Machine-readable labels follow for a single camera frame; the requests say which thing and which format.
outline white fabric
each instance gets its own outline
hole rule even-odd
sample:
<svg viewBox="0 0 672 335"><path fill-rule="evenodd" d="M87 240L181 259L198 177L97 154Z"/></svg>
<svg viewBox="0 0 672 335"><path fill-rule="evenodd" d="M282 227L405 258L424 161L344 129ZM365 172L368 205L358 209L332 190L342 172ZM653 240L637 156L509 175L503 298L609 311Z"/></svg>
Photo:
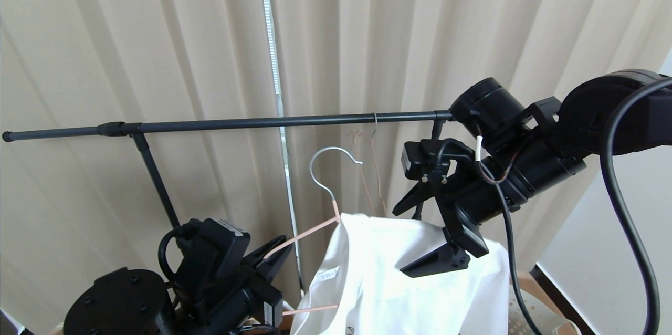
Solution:
<svg viewBox="0 0 672 335"><path fill-rule="evenodd" d="M466 270L410 278L399 268L446 240L422 221L341 216L327 254L299 309L338 304L338 309L295 316L292 335L507 333L507 253L486 241L490 254Z"/></svg>

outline white wall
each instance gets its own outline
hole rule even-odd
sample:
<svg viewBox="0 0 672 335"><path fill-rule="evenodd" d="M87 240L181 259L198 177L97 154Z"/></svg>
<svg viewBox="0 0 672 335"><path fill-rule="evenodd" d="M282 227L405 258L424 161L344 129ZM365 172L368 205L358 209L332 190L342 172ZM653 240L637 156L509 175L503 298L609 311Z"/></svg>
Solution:
<svg viewBox="0 0 672 335"><path fill-rule="evenodd" d="M661 71L672 75L672 52ZM672 148L622 155L614 165L658 279L662 307L658 333L672 333ZM538 264L596 332L641 333L646 316L644 284L602 175L595 177Z"/></svg>

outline curtain fold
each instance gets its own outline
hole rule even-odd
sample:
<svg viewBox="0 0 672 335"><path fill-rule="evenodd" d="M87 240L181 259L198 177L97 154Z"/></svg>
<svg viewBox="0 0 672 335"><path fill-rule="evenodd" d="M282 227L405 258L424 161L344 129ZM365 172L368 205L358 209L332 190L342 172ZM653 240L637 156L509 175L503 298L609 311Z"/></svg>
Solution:
<svg viewBox="0 0 672 335"><path fill-rule="evenodd" d="M286 115L445 110L497 78L524 106L560 100L622 68L657 70L672 46L672 0L271 0ZM277 115L262 0L2 0L3 131ZM288 128L298 229L331 216L316 176L348 213L391 217L412 186L405 141L432 123ZM469 144L458 124L442 136ZM178 217L228 218L257 247L291 234L278 129L148 134ZM36 333L62 321L93 280L159 270L170 229L127 138L2 143L0 305ZM589 168L513 216L530 268L597 172ZM440 224L432 203L423 218ZM504 240L499 218L483 233ZM331 232L301 243L305 283ZM170 249L173 268L180 262ZM298 301L296 261L276 279Z"/></svg>

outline white cable connector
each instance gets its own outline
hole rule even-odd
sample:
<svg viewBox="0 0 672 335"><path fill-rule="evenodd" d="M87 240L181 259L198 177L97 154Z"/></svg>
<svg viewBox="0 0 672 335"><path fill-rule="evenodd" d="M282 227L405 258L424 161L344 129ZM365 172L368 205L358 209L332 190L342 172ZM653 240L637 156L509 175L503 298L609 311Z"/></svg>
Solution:
<svg viewBox="0 0 672 335"><path fill-rule="evenodd" d="M476 136L476 161L480 161L480 148L482 144L483 144L483 136L482 135Z"/></svg>

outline silver metal hook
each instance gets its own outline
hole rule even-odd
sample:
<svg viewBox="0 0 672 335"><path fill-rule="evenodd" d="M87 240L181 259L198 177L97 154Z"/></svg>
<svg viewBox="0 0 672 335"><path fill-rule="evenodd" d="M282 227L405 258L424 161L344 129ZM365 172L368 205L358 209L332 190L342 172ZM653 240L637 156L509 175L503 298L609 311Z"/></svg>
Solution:
<svg viewBox="0 0 672 335"><path fill-rule="evenodd" d="M323 187L325 191L329 192L329 195L331 196L331 201L336 201L336 198L334 198L334 193L331 191L331 189L329 189L326 185L322 184L321 182L318 182L317 178L315 178L315 174L313 174L313 172L312 172L312 163L315 161L315 158L317 158L317 155L320 155L321 153L324 153L327 150L342 151L348 157L350 157L350 160L352 160L353 162L355 162L357 164L364 164L364 162L356 160L355 157L353 157L352 154L350 152L348 152L348 150L345 150L345 149L342 149L342 148L337 148L336 146L329 146L328 148L321 149L321 150L317 151L317 153L315 153L315 155L313 155L312 158L310 158L309 169L310 169L310 177L312 177L312 181L315 182L315 184L319 185L320 187Z"/></svg>
<svg viewBox="0 0 672 335"><path fill-rule="evenodd" d="M376 131L377 131L377 114L374 112L374 120L376 121L376 128L374 129L374 132L371 133L371 139L373 139L376 136Z"/></svg>

